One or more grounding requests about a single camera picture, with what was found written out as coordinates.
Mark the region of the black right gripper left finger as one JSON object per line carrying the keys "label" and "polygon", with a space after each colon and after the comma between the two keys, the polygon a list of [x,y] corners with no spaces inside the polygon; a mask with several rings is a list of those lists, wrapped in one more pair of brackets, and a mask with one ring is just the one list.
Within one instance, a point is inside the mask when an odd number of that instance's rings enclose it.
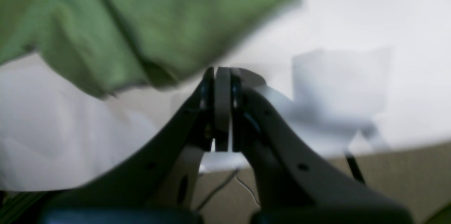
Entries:
{"label": "black right gripper left finger", "polygon": [[98,179],[65,192],[48,208],[190,210],[202,157],[228,147],[230,70],[208,68],[193,94],[145,146]]}

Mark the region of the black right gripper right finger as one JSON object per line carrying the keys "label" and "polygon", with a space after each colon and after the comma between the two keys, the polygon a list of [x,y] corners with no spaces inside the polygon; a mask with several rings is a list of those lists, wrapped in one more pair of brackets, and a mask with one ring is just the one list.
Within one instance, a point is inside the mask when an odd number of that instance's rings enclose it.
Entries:
{"label": "black right gripper right finger", "polygon": [[409,224],[401,204],[343,174],[308,147],[264,96],[231,72],[233,150],[253,168],[251,224]]}

